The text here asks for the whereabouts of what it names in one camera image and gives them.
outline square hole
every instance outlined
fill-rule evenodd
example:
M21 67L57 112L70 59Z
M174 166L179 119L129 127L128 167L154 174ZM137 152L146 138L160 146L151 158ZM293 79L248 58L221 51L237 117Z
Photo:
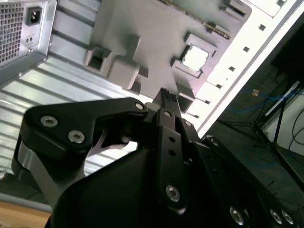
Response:
M248 52L248 51L250 50L250 48L244 47L243 50L244 50L245 52Z
M232 72L234 72L235 68L232 66L232 67L229 67L229 70L231 70Z
M265 25L260 24L260 26L258 27L261 31L264 31L266 29Z

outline black panel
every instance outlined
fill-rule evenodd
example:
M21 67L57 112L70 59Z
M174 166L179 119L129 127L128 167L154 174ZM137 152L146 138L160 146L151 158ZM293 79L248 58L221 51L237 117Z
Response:
M282 73L304 82L304 75L301 73L304 62L304 24L301 24L299 28L292 28L290 32L294 32L294 35L275 57L273 64Z

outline gray plastic part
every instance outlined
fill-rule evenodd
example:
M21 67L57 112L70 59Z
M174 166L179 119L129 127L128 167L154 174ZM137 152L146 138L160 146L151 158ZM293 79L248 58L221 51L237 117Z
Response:
M108 73L108 79L123 89L131 89L139 68L139 64L132 59L125 56L115 56Z
M190 88L187 88L183 85L176 84L178 89L177 99L180 104L180 110L185 113L192 102L195 100L195 96Z
M97 45L91 45L90 47L86 54L84 65L95 73L107 74L114 58L113 53Z
M251 14L251 8L237 0L172 0L171 3L209 25L213 22L214 27L231 38L222 37L159 0L103 0L91 37L91 43L119 56L130 53L130 34L141 37L133 60L140 69L149 69L148 77L142 71L138 75L141 94L148 97L155 97L161 87L178 94L177 83L189 87L196 95ZM221 7L232 9L236 15L220 10ZM193 75L192 70L173 61L180 60L187 48L185 37L189 33L198 40L201 49L210 51L203 74Z

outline rectangular slot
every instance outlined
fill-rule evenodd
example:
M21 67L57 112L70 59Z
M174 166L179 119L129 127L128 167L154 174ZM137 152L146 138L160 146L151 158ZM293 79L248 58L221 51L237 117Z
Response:
M231 70L232 72L234 72L235 68L232 66L232 67L229 67L229 70Z
M243 13L242 11L240 11L239 9L237 9L237 8L231 6L231 5L229 5L229 8L232 9L232 10L233 10L234 12L236 12L237 14L241 15L242 17L245 17L245 16L246 16L245 13Z
M261 31L264 31L266 29L265 25L260 24L260 26L258 27Z

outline black metal bracket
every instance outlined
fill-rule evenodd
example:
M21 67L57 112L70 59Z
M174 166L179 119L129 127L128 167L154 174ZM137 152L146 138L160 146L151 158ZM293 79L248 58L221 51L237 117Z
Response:
M49 200L48 226L297 227L217 139L202 144L175 95L162 89L154 102L157 111L124 98L26 112L13 170L30 173ZM84 177L87 156L130 141L138 150Z

